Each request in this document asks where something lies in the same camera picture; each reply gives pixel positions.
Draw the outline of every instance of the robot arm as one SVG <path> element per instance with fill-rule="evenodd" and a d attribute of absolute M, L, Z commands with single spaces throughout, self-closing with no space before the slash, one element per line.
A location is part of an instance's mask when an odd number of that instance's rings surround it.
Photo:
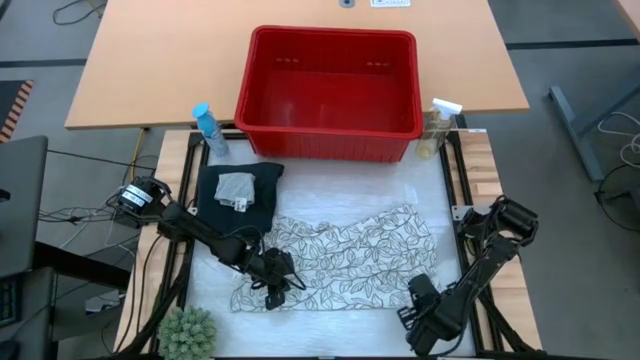
<path fill-rule="evenodd" d="M 529 245 L 538 228 L 537 215 L 500 197 L 486 215 L 469 210 L 457 230 L 459 236 L 479 241 L 482 253 L 462 278 L 438 293 L 427 275 L 409 281 L 413 307 L 398 310 L 408 331 L 407 342 L 418 356 L 428 355 L 438 339 L 462 334 L 473 303 L 502 266 L 522 246 Z"/>
<path fill-rule="evenodd" d="M 119 194 L 117 204 L 119 211 L 138 221 L 158 222 L 158 233 L 171 241 L 193 239 L 207 245 L 221 263 L 251 275 L 254 289 L 267 286 L 268 310 L 284 304 L 284 293 L 290 289 L 285 275 L 294 274 L 291 254 L 276 248 L 265 251 L 257 229 L 254 236 L 241 235 L 246 231 L 220 234 L 174 201 L 167 184 L 151 177 L 135 178 Z"/>

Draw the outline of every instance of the small potted plant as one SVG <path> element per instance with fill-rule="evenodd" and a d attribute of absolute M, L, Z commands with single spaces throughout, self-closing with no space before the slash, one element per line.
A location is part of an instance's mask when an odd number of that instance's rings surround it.
<path fill-rule="evenodd" d="M 158 338 L 167 360 L 205 360 L 215 350 L 216 327 L 207 310 L 175 308 L 160 323 Z"/>

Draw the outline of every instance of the black towel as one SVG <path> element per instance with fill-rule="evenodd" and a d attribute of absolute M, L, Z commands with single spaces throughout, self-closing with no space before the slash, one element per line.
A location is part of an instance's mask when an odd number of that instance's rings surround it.
<path fill-rule="evenodd" d="M 255 176 L 255 202 L 243 213 L 235 211 L 233 207 L 221 205 L 214 199 L 219 175 L 235 172 Z M 276 211 L 276 186 L 283 172 L 284 166 L 275 163 L 203 167 L 198 176 L 198 217 L 224 235 L 246 226 L 255 226 L 262 234 L 271 231 Z M 255 229 L 245 228 L 236 234 L 255 235 Z"/>

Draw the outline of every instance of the leaf print fabric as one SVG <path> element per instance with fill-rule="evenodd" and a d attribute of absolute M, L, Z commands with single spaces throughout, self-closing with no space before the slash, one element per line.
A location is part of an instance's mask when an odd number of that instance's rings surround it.
<path fill-rule="evenodd" d="M 292 288 L 278 310 L 352 310 L 410 305 L 407 284 L 426 273 L 437 285 L 435 240 L 411 205 L 360 223 L 337 227 L 276 216 L 267 248 L 291 253 L 307 285 Z M 231 311 L 265 312 L 267 288 L 251 289 L 249 276 L 231 296 Z"/>

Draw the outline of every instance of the red basket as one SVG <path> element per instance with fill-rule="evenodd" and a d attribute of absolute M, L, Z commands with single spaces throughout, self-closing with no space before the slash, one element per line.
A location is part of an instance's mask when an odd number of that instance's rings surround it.
<path fill-rule="evenodd" d="M 404 31 L 261 26 L 236 127 L 264 156 L 400 161 L 422 131 L 417 62 Z"/>

